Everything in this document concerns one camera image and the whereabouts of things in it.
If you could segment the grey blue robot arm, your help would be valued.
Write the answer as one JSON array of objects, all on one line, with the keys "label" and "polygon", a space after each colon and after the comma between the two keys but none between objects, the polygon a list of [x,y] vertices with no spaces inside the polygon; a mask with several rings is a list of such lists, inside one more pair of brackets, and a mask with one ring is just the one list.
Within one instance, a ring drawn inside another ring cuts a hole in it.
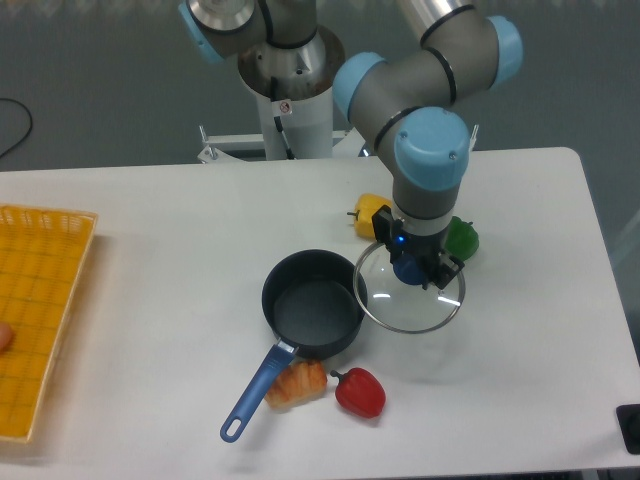
[{"label": "grey blue robot arm", "polygon": [[373,217],[396,277],[447,286],[462,270],[444,251],[472,150],[460,99],[513,77],[523,61],[517,28],[471,1],[404,1],[419,48],[390,62],[347,57],[313,1],[183,1],[179,13],[201,55],[235,57],[259,111],[268,159],[325,158],[340,112],[393,178],[392,204]]}]

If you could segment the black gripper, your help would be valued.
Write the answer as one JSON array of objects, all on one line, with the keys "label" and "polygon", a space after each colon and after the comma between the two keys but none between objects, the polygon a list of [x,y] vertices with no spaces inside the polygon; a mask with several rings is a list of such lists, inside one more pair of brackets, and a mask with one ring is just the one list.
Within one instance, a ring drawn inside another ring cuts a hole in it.
[{"label": "black gripper", "polygon": [[465,263],[443,252],[447,231],[419,236],[400,231],[391,243],[390,261],[398,280],[423,280],[422,289],[430,285],[444,289],[463,270]]}]

